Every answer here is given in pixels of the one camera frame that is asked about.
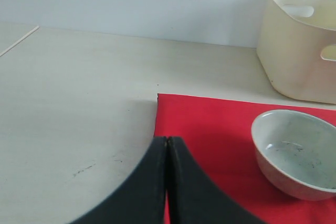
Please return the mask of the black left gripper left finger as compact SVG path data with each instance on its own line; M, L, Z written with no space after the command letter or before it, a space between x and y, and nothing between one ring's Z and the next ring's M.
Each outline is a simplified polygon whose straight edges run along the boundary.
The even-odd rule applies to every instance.
M72 223L163 223L167 138L154 137L129 177Z

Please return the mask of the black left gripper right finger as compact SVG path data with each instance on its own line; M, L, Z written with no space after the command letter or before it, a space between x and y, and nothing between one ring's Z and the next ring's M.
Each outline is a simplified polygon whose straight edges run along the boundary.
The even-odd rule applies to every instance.
M264 223L207 176L180 137L167 139L167 207L170 223Z

